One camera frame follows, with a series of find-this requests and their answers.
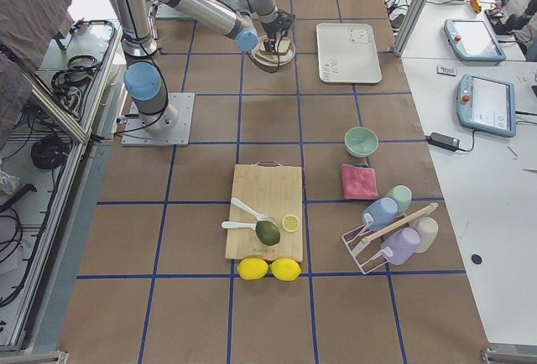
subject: tablet screen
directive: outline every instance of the tablet screen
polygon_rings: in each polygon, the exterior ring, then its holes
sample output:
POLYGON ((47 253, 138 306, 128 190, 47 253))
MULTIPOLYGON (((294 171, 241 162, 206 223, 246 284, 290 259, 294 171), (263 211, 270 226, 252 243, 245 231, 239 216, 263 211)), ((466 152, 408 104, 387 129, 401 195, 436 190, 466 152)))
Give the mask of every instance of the tablet screen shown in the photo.
POLYGON ((461 40, 457 43, 459 48, 468 56, 498 56, 501 55, 498 47, 482 21, 453 21, 453 27, 461 40))
POLYGON ((494 81, 474 77, 472 82, 472 121, 488 127, 510 129, 509 88, 494 81))

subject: wooden cutting board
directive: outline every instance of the wooden cutting board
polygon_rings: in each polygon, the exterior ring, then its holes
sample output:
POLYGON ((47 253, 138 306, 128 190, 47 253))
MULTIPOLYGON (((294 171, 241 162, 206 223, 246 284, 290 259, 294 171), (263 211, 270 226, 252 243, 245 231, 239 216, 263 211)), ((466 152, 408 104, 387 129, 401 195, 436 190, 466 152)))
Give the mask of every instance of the wooden cutting board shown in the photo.
MULTIPOLYGON (((227 230, 226 258, 260 257, 273 261, 290 257, 297 262, 303 258, 302 222, 302 168, 258 164, 236 164, 233 175, 232 197, 242 200, 255 211, 273 219, 279 228, 280 241, 273 246, 262 244, 250 228, 227 230), (300 219, 300 229, 287 232, 281 221, 292 214, 300 219)), ((230 221, 255 223, 256 218, 231 205, 230 221)))

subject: white table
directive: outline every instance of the white table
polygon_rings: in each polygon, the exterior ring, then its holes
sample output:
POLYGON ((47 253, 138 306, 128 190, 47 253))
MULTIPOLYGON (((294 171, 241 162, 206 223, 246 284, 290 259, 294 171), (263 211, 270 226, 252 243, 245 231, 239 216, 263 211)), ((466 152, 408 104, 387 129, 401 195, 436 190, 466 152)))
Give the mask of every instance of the white table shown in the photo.
MULTIPOLYGON (((490 7, 490 3, 494 2, 494 0, 481 1, 483 11, 490 7)), ((441 0, 429 0, 429 2, 439 3, 441 0)), ((453 49, 448 44, 447 37, 444 34, 444 22, 448 18, 483 20, 488 24, 484 12, 476 14, 470 7, 469 2, 453 2, 444 5, 427 3, 404 49, 403 57, 455 59, 453 49)), ((507 55, 507 60, 525 60, 517 44, 509 43, 501 45, 507 55)))
MULTIPOLYGON (((514 83, 517 110, 537 112, 537 97, 531 90, 537 63, 506 61, 494 67, 468 67, 451 60, 449 65, 458 71, 452 77, 435 73, 436 65, 445 60, 403 58, 403 62, 424 132, 459 138, 461 148, 472 145, 472 132, 461 127, 456 117, 456 87, 465 73, 514 83)), ((537 346, 537 173, 523 170, 537 169, 536 137, 537 126, 518 125, 515 138, 476 133, 470 153, 430 146, 477 308, 492 343, 537 346), (472 262, 474 253, 482 257, 481 265, 472 262)))

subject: pink towel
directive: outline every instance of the pink towel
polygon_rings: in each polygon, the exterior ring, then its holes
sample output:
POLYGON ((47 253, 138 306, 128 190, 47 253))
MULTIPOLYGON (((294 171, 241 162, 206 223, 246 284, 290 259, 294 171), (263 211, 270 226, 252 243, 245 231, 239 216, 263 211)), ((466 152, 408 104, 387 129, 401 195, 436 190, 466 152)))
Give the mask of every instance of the pink towel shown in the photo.
POLYGON ((345 199, 378 199, 377 179, 374 169, 342 164, 341 180, 345 199))

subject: white tray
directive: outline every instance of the white tray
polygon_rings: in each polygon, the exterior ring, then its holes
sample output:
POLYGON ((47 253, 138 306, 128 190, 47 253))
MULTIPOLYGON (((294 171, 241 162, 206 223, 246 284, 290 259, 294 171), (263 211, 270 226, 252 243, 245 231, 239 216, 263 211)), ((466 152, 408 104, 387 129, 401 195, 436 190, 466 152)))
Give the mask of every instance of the white tray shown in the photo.
POLYGON ((317 24, 317 50, 325 83, 376 84, 383 78, 369 24, 317 24))

